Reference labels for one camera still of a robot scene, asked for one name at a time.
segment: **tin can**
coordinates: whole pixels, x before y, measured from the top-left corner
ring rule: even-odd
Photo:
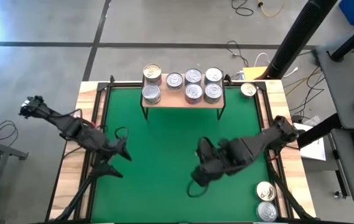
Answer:
[[[148,84],[160,85],[162,83],[162,69],[155,64],[149,64],[144,67],[144,76]]]
[[[266,202],[270,202],[276,197],[275,187],[271,183],[266,181],[260,182],[257,185],[256,191],[258,197],[260,197],[261,200],[264,200]]]
[[[252,83],[244,83],[240,87],[240,93],[243,97],[251,98],[257,93],[257,87]]]
[[[200,85],[202,82],[202,72],[199,69],[191,68],[185,72],[185,86],[190,83]]]
[[[160,102],[160,88],[157,85],[146,85],[142,89],[142,96],[147,104],[155,105]]]
[[[222,87],[219,84],[210,83],[204,90],[204,100],[207,103],[214,104],[221,99]]]
[[[166,80],[170,90],[179,90],[184,83],[182,75],[176,72],[168,74]]]
[[[277,211],[270,202],[261,202],[257,206],[257,216],[264,222],[273,222],[276,220]]]
[[[197,104],[202,100],[203,89],[198,84],[189,84],[185,89],[185,99],[190,104]]]
[[[219,83],[223,78],[222,71],[218,68],[209,68],[206,71],[204,83]]]

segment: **raised wooden shelf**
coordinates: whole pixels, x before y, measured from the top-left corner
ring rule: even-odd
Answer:
[[[142,99],[142,107],[144,108],[209,108],[209,109],[221,109],[224,107],[224,97],[223,94],[225,92],[224,86],[223,88],[223,93],[221,95],[221,99],[215,103],[207,103],[204,98],[202,97],[202,100],[200,103],[191,105],[185,100],[185,84],[182,88],[179,90],[170,90],[169,87],[167,86],[167,78],[168,74],[162,74],[162,83],[159,86],[160,92],[161,92],[161,100],[155,105],[149,105],[145,102],[144,99]],[[182,78],[185,80],[185,74],[181,74]],[[201,86],[203,88],[203,95],[204,95],[204,90],[205,90],[205,84],[204,84],[204,75],[202,75],[202,83]]]

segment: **can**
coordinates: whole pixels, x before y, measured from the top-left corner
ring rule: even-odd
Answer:
[[[157,85],[146,85],[142,89],[142,96],[147,104],[155,105],[160,102],[160,88]]]
[[[190,104],[197,104],[202,100],[203,89],[198,84],[189,84],[185,89],[185,99]]]
[[[264,222],[273,222],[276,220],[277,211],[275,206],[270,202],[261,202],[257,206],[257,216]]]
[[[144,76],[148,84],[160,85],[162,83],[162,69],[155,64],[149,64],[144,67]]]
[[[222,71],[218,68],[209,68],[206,71],[204,84],[219,83],[223,78]]]
[[[251,98],[257,93],[257,87],[252,83],[244,83],[240,87],[240,93],[243,97]]]
[[[210,83],[206,86],[204,91],[204,100],[207,103],[214,104],[221,99],[222,87],[216,83]]]
[[[183,85],[182,75],[176,72],[168,74],[166,80],[170,90],[179,90]]]
[[[270,202],[276,197],[276,189],[275,187],[266,181],[262,181],[257,185],[257,195],[266,202]]]
[[[199,84],[202,82],[202,72],[199,69],[191,68],[185,72],[185,86],[190,83]]]

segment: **concrete floor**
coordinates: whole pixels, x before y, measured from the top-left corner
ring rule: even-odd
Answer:
[[[254,10],[250,17],[237,16],[230,1],[221,0],[113,0],[101,42],[280,44],[305,4],[305,0],[285,0],[275,18],[264,17],[257,1],[246,4]],[[105,0],[2,0],[0,1],[0,41],[5,42],[93,42]],[[266,1],[269,12],[279,1]],[[354,30],[339,8],[327,16],[311,45],[325,44]],[[9,160],[0,183],[0,220],[7,223],[42,221],[47,212],[62,149],[65,142],[49,123],[25,120],[17,115],[27,96],[42,95],[52,108],[67,112],[74,108],[90,48],[84,47],[0,47],[0,122],[13,120],[19,129],[14,147],[29,152],[28,160]],[[242,50],[253,66],[256,56],[276,50]],[[309,75],[315,65],[311,54],[296,59],[299,70],[283,79],[285,85]],[[116,49],[99,48],[89,80],[140,80],[147,63],[158,63],[165,71],[183,72],[190,67],[222,68],[234,74],[243,63],[225,49]],[[264,57],[257,66],[266,66]],[[322,119],[335,112],[326,90],[311,101],[305,116]],[[300,86],[288,97],[291,108],[298,106],[307,87]],[[325,220],[354,222],[354,203],[335,200],[334,177],[308,173],[308,182],[318,216]]]

